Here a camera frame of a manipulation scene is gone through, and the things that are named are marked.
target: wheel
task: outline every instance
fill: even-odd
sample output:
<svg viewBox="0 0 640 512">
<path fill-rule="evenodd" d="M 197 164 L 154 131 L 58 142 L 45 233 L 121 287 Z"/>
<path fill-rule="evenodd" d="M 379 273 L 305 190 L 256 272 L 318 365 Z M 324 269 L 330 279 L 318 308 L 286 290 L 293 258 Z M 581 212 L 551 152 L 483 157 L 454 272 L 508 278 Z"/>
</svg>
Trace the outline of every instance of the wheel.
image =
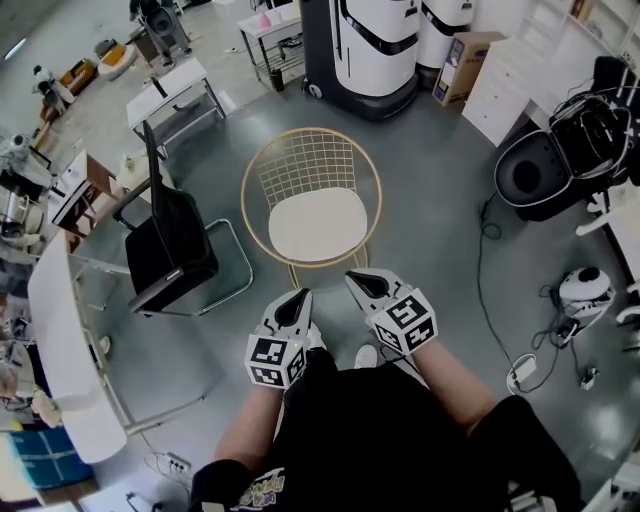
<svg viewBox="0 0 640 512">
<path fill-rule="evenodd" d="M 322 90 L 315 84 L 309 85 L 309 94 L 316 99 L 322 98 Z"/>
</svg>

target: cardboard box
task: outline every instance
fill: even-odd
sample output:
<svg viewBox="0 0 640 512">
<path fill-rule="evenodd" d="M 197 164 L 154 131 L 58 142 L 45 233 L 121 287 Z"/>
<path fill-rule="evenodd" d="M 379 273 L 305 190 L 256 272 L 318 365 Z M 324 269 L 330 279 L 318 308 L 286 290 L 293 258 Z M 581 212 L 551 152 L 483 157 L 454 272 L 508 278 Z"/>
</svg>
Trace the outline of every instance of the cardboard box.
<svg viewBox="0 0 640 512">
<path fill-rule="evenodd" d="M 466 101 L 476 83 L 489 46 L 505 37 L 500 32 L 460 32 L 453 36 L 447 60 L 433 88 L 442 106 Z"/>
</svg>

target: white seat cushion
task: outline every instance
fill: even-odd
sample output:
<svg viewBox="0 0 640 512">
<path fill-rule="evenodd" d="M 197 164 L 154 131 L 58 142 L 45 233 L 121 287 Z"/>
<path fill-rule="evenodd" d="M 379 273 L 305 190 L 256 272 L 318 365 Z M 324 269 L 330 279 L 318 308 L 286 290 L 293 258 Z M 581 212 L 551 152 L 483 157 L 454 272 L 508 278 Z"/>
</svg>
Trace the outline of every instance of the white seat cushion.
<svg viewBox="0 0 640 512">
<path fill-rule="evenodd" d="M 269 217 L 276 251 L 290 260 L 319 262 L 356 247 L 367 235 L 367 212 L 355 192 L 325 188 L 278 203 Z"/>
</svg>

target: black chair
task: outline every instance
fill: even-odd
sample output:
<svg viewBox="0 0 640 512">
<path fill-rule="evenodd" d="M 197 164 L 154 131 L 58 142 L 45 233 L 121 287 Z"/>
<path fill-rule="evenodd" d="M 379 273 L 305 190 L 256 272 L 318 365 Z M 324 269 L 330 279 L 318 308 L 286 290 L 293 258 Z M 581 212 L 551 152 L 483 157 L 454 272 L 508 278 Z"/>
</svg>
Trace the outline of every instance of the black chair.
<svg viewBox="0 0 640 512">
<path fill-rule="evenodd" d="M 146 121 L 143 127 L 149 158 L 149 179 L 122 199 L 113 213 L 113 218 L 131 231 L 126 238 L 125 248 L 137 296 L 129 302 L 129 309 L 133 313 L 147 315 L 201 316 L 249 288 L 253 283 L 253 269 L 228 220 L 219 219 L 205 226 L 189 194 L 162 184 L 153 132 Z M 139 226 L 133 226 L 122 216 L 122 212 L 149 187 L 151 217 Z M 248 281 L 194 313 L 164 311 L 166 306 L 220 271 L 208 237 L 208 231 L 220 224 L 226 224 L 231 230 L 248 267 Z"/>
</svg>

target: white power adapter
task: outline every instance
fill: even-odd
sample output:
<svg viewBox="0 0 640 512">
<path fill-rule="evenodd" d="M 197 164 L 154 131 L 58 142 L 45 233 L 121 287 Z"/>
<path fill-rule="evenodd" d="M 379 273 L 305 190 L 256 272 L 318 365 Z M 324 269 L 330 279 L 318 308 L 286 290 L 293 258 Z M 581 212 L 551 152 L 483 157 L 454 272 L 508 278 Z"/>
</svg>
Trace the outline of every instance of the white power adapter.
<svg viewBox="0 0 640 512">
<path fill-rule="evenodd" d="M 513 388 L 516 387 L 516 382 L 522 384 L 528 379 L 538 368 L 536 364 L 536 356 L 534 354 L 524 354 L 520 356 L 513 363 L 513 367 L 507 374 L 507 388 L 513 393 Z"/>
</svg>

